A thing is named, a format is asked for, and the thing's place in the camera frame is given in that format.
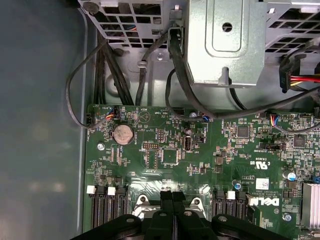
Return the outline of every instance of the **aluminum heatsink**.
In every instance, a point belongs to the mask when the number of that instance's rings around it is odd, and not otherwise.
[[[311,229],[320,226],[320,184],[303,184],[301,222]]]

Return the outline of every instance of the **motherboard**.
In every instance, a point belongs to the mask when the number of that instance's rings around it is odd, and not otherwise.
[[[320,225],[320,131],[284,134],[269,113],[184,121],[165,107],[90,105],[87,121],[114,116],[86,135],[83,230],[132,213],[141,195],[161,191],[201,202],[209,221],[229,214],[294,240]],[[177,108],[185,116],[202,116]],[[277,113],[277,125],[301,130],[309,113]]]

